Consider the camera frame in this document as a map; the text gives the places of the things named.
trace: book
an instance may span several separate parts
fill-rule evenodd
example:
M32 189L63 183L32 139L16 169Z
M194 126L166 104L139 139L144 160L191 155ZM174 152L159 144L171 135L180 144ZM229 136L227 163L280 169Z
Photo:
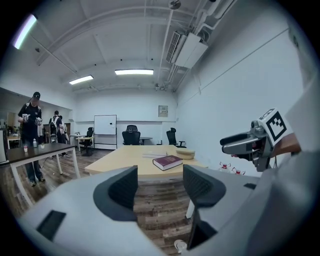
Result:
M167 151L159 150L159 151L148 151L142 154L143 158L162 158L166 157Z
M175 155L167 155L164 157L156 158L152 160L153 164L162 171L179 166L182 164L182 158Z

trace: air conditioner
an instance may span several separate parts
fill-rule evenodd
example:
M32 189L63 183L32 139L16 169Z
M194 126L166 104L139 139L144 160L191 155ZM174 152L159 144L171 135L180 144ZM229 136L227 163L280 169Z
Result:
M178 54L182 46L184 45L187 36L185 34L180 34L178 32L174 32L171 38L171 42L169 45L168 53L166 55L166 61L169 63L175 63Z
M208 45L200 40L201 37L189 33L176 58L175 65L191 69L208 49Z

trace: fluorescent light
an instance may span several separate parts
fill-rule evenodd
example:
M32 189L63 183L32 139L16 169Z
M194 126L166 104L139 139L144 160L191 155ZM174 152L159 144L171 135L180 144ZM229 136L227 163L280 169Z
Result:
M117 69L114 71L117 75L153 75L153 69Z
M94 77L92 75L88 75L88 76L79 78L77 80L73 80L73 81L69 82L69 84L75 85L77 83L81 83L81 82L88 81L88 80L91 80L91 79L94 79Z
M32 14L26 19L26 21L22 25L19 35L17 36L15 42L13 43L13 46L15 48L19 50L28 32L30 31L30 29L32 28L32 26L35 24L36 21L37 21L36 17L33 16Z

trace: red book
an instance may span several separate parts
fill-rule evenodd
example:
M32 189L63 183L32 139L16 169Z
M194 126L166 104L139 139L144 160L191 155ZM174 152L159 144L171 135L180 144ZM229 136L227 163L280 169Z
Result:
M167 155L164 157L156 158L152 160L153 164L162 171L176 167L182 164L182 158L175 155Z

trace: whiteboard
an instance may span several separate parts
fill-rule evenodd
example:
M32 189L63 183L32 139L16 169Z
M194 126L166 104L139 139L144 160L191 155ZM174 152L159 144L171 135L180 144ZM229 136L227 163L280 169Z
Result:
M116 115L95 115L94 134L116 135Z

